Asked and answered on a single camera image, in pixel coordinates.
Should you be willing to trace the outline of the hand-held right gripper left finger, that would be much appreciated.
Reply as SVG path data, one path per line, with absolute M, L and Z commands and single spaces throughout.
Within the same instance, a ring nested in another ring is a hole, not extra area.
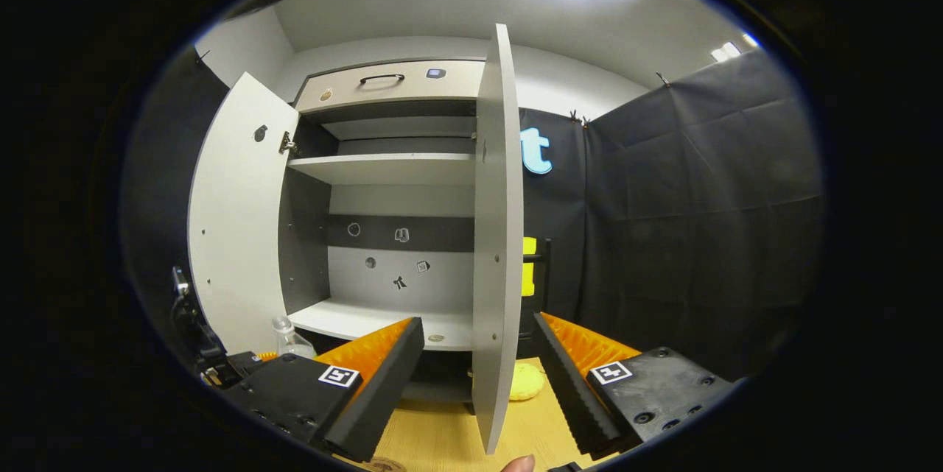
M 310 448 L 368 462 L 424 341 L 421 318 L 408 317 L 314 359 L 292 353 L 270 358 L 221 393 Z

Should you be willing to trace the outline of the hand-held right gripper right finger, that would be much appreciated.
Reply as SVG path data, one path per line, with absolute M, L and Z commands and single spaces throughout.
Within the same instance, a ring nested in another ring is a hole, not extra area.
M 673 348 L 637 351 L 547 312 L 533 314 L 531 340 L 577 448 L 592 459 L 683 427 L 737 390 Z

